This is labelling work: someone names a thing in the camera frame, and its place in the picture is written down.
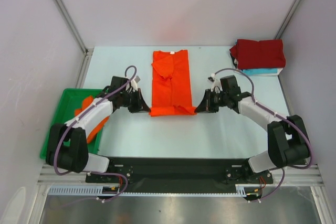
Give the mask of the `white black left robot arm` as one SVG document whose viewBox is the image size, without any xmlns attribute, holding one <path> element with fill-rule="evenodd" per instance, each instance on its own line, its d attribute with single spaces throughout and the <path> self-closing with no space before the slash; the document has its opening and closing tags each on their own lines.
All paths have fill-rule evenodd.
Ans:
<svg viewBox="0 0 336 224">
<path fill-rule="evenodd" d="M 130 113 L 151 111 L 138 87 L 139 80 L 139 77 L 112 77 L 110 85 L 96 97 L 84 101 L 78 115 L 65 123 L 51 126 L 45 160 L 57 174 L 62 169 L 65 174 L 94 172 L 105 182 L 115 178 L 116 169 L 109 165 L 109 159 L 89 152 L 88 140 L 121 107 L 127 108 Z"/>
</svg>

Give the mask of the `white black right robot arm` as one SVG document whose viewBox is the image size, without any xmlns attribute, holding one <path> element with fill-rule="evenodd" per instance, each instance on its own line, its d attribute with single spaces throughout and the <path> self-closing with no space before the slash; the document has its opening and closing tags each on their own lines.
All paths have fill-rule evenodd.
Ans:
<svg viewBox="0 0 336 224">
<path fill-rule="evenodd" d="M 242 92 L 234 75 L 210 77 L 213 83 L 205 90 L 195 113 L 217 113 L 227 107 L 237 114 L 254 121 L 267 133 L 267 150 L 245 161 L 243 179 L 254 183 L 263 172 L 287 166 L 311 158 L 311 145 L 303 119 L 298 115 L 285 117 L 259 103 L 250 92 Z"/>
</svg>

